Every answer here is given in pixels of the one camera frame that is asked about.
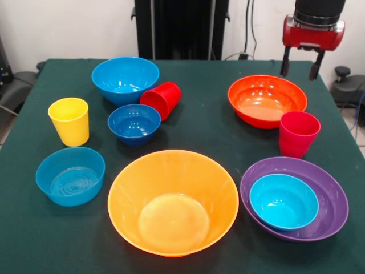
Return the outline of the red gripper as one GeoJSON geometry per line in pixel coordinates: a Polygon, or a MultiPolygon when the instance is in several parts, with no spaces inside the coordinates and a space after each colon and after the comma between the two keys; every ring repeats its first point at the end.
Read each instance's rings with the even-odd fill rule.
{"type": "Polygon", "coordinates": [[[341,43],[345,31],[345,22],[340,20],[334,26],[315,28],[303,25],[292,15],[287,15],[283,24],[283,44],[285,52],[281,65],[281,76],[287,76],[290,67],[289,55],[292,47],[308,50],[322,50],[318,52],[316,61],[311,65],[310,80],[316,80],[319,74],[325,52],[334,51],[341,43]]]}

